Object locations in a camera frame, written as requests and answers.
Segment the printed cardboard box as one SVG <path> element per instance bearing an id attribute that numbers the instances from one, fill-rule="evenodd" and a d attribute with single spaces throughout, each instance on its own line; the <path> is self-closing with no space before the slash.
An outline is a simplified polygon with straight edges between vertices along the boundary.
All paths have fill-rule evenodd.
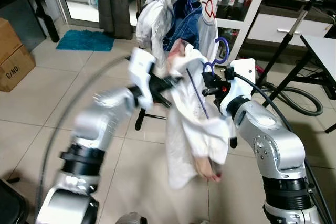
<path id="1" fill-rule="evenodd" d="M 0 91 L 11 92 L 35 66 L 34 57 L 24 45 L 12 54 L 0 57 Z"/>

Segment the pale grey shirt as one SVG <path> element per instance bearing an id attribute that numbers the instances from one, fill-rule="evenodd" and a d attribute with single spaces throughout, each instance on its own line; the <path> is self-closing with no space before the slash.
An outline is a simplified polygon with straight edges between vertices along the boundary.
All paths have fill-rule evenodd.
<path id="1" fill-rule="evenodd" d="M 216 19 L 206 13 L 204 5 L 201 6 L 201 13 L 198 16 L 198 49 L 204 58 L 212 62 L 216 56 L 218 38 Z"/>

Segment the dark grey panel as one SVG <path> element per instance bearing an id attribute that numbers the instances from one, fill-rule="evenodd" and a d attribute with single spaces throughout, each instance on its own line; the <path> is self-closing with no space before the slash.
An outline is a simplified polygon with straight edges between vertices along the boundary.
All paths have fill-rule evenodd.
<path id="1" fill-rule="evenodd" d="M 0 0 L 0 18 L 10 22 L 30 52 L 46 39 L 46 33 L 29 0 Z"/>

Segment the plain cardboard box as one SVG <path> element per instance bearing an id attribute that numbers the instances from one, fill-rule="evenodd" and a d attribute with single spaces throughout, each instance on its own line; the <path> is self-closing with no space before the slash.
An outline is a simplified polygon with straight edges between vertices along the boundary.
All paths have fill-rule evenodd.
<path id="1" fill-rule="evenodd" d="M 9 20 L 0 18 L 0 64 L 22 46 Z"/>

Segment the dark grey curtain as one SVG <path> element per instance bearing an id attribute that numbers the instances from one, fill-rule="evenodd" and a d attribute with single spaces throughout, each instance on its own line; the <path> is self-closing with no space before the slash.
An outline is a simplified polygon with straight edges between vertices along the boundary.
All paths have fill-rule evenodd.
<path id="1" fill-rule="evenodd" d="M 130 1 L 132 0 L 98 0 L 99 28 L 106 35 L 117 39 L 132 39 Z"/>

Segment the white printed garment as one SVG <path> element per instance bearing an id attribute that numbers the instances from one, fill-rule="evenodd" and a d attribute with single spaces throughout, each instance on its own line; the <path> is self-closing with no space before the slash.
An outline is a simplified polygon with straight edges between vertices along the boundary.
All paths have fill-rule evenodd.
<path id="1" fill-rule="evenodd" d="M 219 109 L 205 100 L 205 117 L 190 78 L 202 93 L 202 62 L 207 61 L 189 42 L 178 39 L 166 59 L 170 76 L 182 76 L 182 82 L 169 91 L 171 107 L 166 117 L 166 161 L 168 184 L 175 190 L 185 187 L 195 176 L 220 181 L 233 124 Z"/>

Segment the white drawer unit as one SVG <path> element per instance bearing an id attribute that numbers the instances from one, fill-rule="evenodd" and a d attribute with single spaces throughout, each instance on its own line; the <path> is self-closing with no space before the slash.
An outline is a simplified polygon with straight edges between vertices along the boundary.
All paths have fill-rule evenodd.
<path id="1" fill-rule="evenodd" d="M 286 16 L 259 14 L 250 28 L 248 38 L 257 41 L 282 42 L 286 33 L 293 27 L 296 19 Z M 324 37 L 332 25 L 318 21 L 303 20 L 289 44 L 304 46 L 300 35 Z"/>

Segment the white jacket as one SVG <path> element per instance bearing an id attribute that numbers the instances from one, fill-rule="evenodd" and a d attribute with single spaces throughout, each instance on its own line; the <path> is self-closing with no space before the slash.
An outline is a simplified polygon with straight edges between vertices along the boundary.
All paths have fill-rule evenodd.
<path id="1" fill-rule="evenodd" d="M 157 66 L 165 63 L 163 37 L 174 21 L 171 0 L 145 0 L 136 25 L 136 40 L 142 49 L 150 49 Z"/>

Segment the purple wire hanger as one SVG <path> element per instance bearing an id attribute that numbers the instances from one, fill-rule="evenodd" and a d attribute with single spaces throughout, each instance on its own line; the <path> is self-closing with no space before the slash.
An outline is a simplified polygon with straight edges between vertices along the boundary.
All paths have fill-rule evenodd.
<path id="1" fill-rule="evenodd" d="M 214 42 L 215 44 L 219 44 L 219 42 L 223 42 L 223 44 L 225 45 L 225 52 L 224 53 L 220 53 L 221 55 L 221 58 L 215 58 L 213 61 L 205 61 L 205 62 L 202 62 L 202 72 L 206 72 L 207 68 L 209 67 L 211 69 L 211 74 L 214 75 L 214 70 L 215 70 L 215 65 L 216 64 L 221 64 L 221 63 L 225 63 L 229 56 L 230 56 L 230 47 L 229 47 L 229 42 L 226 38 L 224 37 L 218 37 L 216 39 L 214 39 Z M 202 110 L 205 114 L 205 117 L 207 119 L 209 119 L 209 115 L 208 115 L 208 111 L 205 107 L 205 100 L 204 100 L 204 95 L 202 95 L 202 93 L 199 91 L 199 89 L 196 87 L 195 85 L 195 82 L 194 82 L 194 78 L 192 77 L 192 74 L 189 70 L 187 70 L 187 74 L 190 78 L 190 82 L 192 84 L 192 87 L 194 88 L 194 91 L 196 92 L 197 94 L 197 97 L 198 97 L 198 101 L 199 101 L 199 104 L 200 106 L 202 107 Z"/>

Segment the white table with black legs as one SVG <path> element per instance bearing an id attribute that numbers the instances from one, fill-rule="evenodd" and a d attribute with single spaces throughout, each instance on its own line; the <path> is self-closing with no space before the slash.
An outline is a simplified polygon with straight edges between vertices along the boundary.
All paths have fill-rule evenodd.
<path id="1" fill-rule="evenodd" d="M 324 77 L 318 84 L 324 87 L 330 100 L 336 100 L 336 40 L 307 35 L 300 35 L 300 39 L 309 50 L 307 59 L 317 59 L 322 70 Z"/>

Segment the black seat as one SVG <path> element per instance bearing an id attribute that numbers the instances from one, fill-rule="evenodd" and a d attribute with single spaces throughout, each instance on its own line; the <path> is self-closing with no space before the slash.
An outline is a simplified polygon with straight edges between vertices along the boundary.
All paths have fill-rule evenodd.
<path id="1" fill-rule="evenodd" d="M 0 179 L 0 224 L 27 224 L 29 204 L 11 184 L 18 183 L 19 177 Z"/>

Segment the teal floor mat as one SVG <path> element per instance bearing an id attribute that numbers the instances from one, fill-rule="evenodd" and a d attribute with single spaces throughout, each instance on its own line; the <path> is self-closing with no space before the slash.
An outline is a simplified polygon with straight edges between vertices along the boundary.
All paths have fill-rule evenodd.
<path id="1" fill-rule="evenodd" d="M 115 38 L 92 30 L 68 30 L 58 42 L 57 50 L 111 51 Z"/>

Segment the blue denim jacket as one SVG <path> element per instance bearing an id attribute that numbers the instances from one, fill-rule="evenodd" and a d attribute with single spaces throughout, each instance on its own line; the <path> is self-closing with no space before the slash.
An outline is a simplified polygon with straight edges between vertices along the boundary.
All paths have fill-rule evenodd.
<path id="1" fill-rule="evenodd" d="M 173 4 L 174 21 L 171 29 L 163 37 L 163 50 L 170 51 L 178 39 L 189 42 L 195 49 L 200 49 L 198 22 L 203 8 L 197 0 L 176 0 Z"/>

